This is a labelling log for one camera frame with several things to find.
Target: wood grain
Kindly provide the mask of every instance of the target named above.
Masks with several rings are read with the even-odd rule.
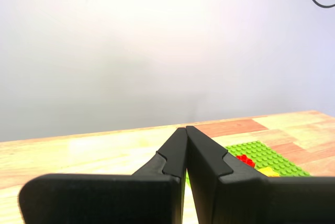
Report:
[[[131,174],[177,127],[195,125],[222,146],[259,140],[304,170],[335,176],[335,119],[317,111],[0,143],[0,223],[23,220],[21,187],[46,173]],[[183,223],[197,223],[189,187]]]

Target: white wall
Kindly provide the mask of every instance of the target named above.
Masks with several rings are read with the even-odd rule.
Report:
[[[335,8],[312,0],[0,0],[0,140],[316,109]]]

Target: wooden tabletop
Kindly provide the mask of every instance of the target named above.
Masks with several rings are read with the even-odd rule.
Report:
[[[222,146],[259,140],[315,176],[335,176],[335,118],[317,111],[0,143],[0,223],[23,223],[21,187],[46,173],[132,174],[177,127],[195,125]],[[183,223],[197,223],[185,188]]]

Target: yellow lego brick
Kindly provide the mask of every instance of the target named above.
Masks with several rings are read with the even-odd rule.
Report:
[[[258,171],[266,175],[267,177],[280,177],[279,173],[276,173],[274,170],[272,170],[271,167],[261,168]]]

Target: red lego brick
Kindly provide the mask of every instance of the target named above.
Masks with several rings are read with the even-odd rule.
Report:
[[[248,158],[245,154],[236,156],[243,163],[255,168],[255,162],[252,159]]]

